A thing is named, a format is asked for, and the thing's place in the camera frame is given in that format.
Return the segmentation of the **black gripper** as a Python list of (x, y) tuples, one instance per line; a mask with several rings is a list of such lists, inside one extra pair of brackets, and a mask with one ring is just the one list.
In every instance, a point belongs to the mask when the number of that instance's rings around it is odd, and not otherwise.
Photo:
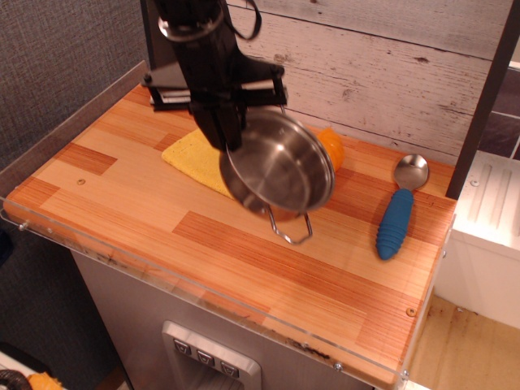
[(158, 110), (189, 110), (213, 148), (237, 150), (248, 108), (283, 106), (288, 100), (284, 68), (250, 58), (238, 47), (238, 39), (251, 41), (259, 32), (161, 28), (175, 61), (146, 73), (141, 84)]

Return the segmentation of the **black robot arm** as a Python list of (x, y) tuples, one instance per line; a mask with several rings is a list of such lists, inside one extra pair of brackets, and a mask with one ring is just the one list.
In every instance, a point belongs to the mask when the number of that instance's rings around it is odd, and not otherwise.
[(187, 110), (213, 147), (240, 148), (250, 107), (286, 104), (284, 68), (240, 51), (243, 34), (224, 1), (157, 1), (155, 6), (176, 61), (142, 81), (154, 108)]

